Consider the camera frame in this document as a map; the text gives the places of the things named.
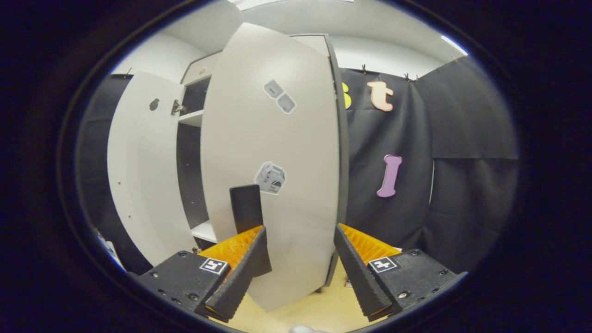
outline floor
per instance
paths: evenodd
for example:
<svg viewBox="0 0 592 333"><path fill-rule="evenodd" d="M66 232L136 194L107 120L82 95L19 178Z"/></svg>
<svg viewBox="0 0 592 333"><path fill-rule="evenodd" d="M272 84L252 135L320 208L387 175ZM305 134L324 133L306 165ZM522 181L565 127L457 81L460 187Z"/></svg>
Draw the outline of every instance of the floor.
<svg viewBox="0 0 592 333"><path fill-rule="evenodd" d="M347 279L343 264L338 260L331 285L322 288L321 293L310 294L299 302L269 313L246 294L234 318L227 324L212 320L252 333L288 333L290 328L299 324L328 333L353 331L370 323L362 314L353 288L345 287Z"/></svg>

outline ceiling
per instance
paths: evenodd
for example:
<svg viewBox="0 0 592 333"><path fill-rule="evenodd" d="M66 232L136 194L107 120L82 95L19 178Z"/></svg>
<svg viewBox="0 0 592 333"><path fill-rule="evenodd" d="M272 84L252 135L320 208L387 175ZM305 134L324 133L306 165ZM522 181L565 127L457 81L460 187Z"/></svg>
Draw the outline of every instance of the ceiling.
<svg viewBox="0 0 592 333"><path fill-rule="evenodd" d="M285 34L327 33L396 44L443 63L462 53L441 34L378 0L284 0L240 11L227 0L210 2L164 29L206 53L224 48L242 22Z"/></svg>

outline open cabinet door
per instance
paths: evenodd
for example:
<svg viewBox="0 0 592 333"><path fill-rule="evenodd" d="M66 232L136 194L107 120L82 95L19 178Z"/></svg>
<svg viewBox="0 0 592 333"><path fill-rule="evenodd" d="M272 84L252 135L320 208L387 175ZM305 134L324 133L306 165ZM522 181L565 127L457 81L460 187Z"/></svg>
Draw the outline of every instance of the open cabinet door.
<svg viewBox="0 0 592 333"><path fill-rule="evenodd" d="M249 289L263 310L298 301L327 278L339 149L329 58L284 34L241 25L208 87L201 165L218 241L236 234L229 188L265 184L261 202L272 272L254 278ZM266 179L279 187L268 188Z"/></svg>
<svg viewBox="0 0 592 333"><path fill-rule="evenodd" d="M176 167L179 113L185 86L138 72L113 116L107 144L109 186L131 240L151 265L195 240L185 216Z"/></svg>

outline white wall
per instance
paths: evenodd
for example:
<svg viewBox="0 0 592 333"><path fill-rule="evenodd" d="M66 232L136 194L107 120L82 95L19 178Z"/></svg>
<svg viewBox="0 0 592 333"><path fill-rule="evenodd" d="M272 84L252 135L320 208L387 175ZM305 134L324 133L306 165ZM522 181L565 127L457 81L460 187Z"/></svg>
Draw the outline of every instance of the white wall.
<svg viewBox="0 0 592 333"><path fill-rule="evenodd" d="M421 77L444 65L443 62L406 47L357 37L331 36L341 68L362 69L409 78Z"/></svg>
<svg viewBox="0 0 592 333"><path fill-rule="evenodd" d="M130 74L143 71L181 82L189 63L203 56L205 53L197 47L159 33L136 47L111 73L125 74L131 68Z"/></svg>

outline cabinet door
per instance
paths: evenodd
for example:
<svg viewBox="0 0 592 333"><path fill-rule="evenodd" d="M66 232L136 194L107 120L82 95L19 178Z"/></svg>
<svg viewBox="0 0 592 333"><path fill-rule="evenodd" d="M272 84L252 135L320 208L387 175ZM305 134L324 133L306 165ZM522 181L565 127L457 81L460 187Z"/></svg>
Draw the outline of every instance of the cabinet door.
<svg viewBox="0 0 592 333"><path fill-rule="evenodd" d="M273 270L253 279L249 294L264 310L298 301L325 282L337 219L339 149L327 56L276 31L241 25L218 57L208 87L202 177L208 215L223 241L236 234L229 188L261 180L256 176L267 170L265 162L285 173L279 193L261 192Z"/></svg>
<svg viewBox="0 0 592 333"><path fill-rule="evenodd" d="M115 208L131 240L154 266L195 246L177 178L179 113L171 115L174 100L181 103L184 91L181 84L136 73L109 131L107 171Z"/></svg>

